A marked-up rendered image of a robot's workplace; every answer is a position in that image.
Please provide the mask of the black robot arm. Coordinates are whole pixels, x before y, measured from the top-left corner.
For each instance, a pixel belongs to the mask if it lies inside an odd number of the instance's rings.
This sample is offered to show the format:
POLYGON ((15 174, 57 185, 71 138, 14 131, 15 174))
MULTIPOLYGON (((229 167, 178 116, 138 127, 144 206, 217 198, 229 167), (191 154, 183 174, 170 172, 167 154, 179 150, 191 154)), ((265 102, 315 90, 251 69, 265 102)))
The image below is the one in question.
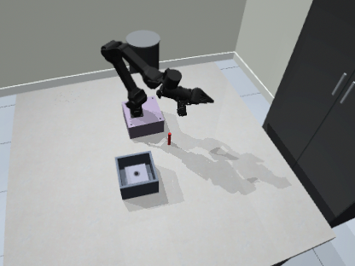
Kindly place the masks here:
MULTIPOLYGON (((156 89, 160 85, 160 88, 156 90, 156 95, 159 99, 162 96, 173 99, 175 96, 176 88, 182 78, 180 71, 167 68, 165 72, 160 72, 156 68, 147 65, 143 59, 130 48, 128 43, 122 43, 122 41, 116 42, 112 40, 103 45, 101 47, 101 53, 106 61, 113 64, 124 86, 127 88, 128 102, 126 102, 125 105, 130 110, 131 118, 143 117, 142 104, 148 98, 144 89, 138 88, 134 83, 133 77, 122 58, 128 61, 137 70, 142 76, 143 82, 150 89, 156 89)), ((186 105, 188 105, 188 102, 179 100, 176 102, 178 116, 187 116, 186 105)))

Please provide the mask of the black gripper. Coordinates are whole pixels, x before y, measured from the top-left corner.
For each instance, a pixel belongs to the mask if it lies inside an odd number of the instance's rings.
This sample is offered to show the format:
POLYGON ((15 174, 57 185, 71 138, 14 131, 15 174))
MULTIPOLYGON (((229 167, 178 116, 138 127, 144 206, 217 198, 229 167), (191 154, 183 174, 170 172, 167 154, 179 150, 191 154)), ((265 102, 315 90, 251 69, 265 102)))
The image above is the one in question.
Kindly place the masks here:
POLYGON ((188 105, 198 105, 200 103, 207 104, 208 102, 214 103, 214 99, 207 95, 201 88, 196 87, 194 89, 187 89, 180 85, 176 88, 173 100, 187 101, 188 105))

